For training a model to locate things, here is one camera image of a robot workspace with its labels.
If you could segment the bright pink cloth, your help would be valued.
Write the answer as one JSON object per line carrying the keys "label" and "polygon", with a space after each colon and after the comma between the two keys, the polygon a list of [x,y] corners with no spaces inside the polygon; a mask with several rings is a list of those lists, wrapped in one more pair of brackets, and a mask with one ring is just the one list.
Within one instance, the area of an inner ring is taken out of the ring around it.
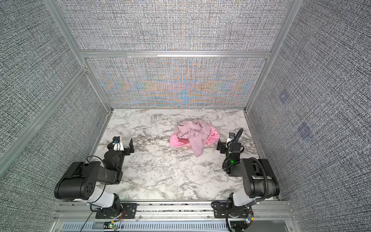
{"label": "bright pink cloth", "polygon": [[217,142],[219,137],[218,130],[211,125],[185,124],[177,126],[177,132],[170,137],[170,146],[203,148]]}

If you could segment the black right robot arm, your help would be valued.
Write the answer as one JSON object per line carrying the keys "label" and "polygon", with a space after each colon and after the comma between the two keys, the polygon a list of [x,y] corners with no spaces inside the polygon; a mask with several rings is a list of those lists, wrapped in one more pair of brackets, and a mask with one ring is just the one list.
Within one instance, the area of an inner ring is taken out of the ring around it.
{"label": "black right robot arm", "polygon": [[226,203],[212,204],[217,218],[234,208],[255,204],[256,200],[279,196],[280,186],[267,159],[241,158],[244,146],[232,140],[226,143],[218,141],[216,149],[226,155],[223,171],[230,177],[241,177],[243,180],[243,187],[231,193]]}

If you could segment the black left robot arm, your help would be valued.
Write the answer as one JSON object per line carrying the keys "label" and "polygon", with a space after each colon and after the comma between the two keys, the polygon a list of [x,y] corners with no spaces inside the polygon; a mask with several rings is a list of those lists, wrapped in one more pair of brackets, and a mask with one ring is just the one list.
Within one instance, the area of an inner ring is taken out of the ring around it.
{"label": "black left robot arm", "polygon": [[104,158],[97,161],[73,162],[55,186],[57,199],[73,200],[94,206],[96,219],[134,219],[137,204],[121,202],[116,193],[106,191],[108,185],[117,185],[123,176],[123,161],[135,152],[133,140],[128,147],[122,145],[119,136],[107,146]]}

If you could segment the pale mauve cloth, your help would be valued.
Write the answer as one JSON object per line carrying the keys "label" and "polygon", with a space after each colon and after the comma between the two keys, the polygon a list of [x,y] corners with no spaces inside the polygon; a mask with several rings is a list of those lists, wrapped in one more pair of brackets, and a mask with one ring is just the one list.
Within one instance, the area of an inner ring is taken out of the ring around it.
{"label": "pale mauve cloth", "polygon": [[199,119],[187,120],[177,126],[178,139],[188,140],[196,157],[203,155],[206,141],[211,135],[211,126]]}

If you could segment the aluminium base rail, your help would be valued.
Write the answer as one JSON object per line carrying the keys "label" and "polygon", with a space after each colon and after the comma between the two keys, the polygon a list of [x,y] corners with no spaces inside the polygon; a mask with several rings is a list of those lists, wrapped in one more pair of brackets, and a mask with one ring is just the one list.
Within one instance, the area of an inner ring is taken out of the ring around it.
{"label": "aluminium base rail", "polygon": [[[224,220],[226,213],[216,212],[211,201],[122,201],[127,215],[134,218],[125,218],[128,221],[202,221]],[[95,220],[96,213],[87,203],[62,202],[58,206],[53,221],[83,221],[90,216]],[[294,221],[295,215],[287,201],[264,201],[252,206],[255,221],[283,220]]]}

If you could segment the aluminium frame horizontal bar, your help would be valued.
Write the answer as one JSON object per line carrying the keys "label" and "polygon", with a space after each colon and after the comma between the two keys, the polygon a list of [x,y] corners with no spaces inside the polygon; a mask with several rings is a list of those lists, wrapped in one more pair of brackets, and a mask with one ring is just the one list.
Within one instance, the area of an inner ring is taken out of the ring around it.
{"label": "aluminium frame horizontal bar", "polygon": [[99,51],[81,50],[83,58],[263,58],[271,52],[257,51]]}

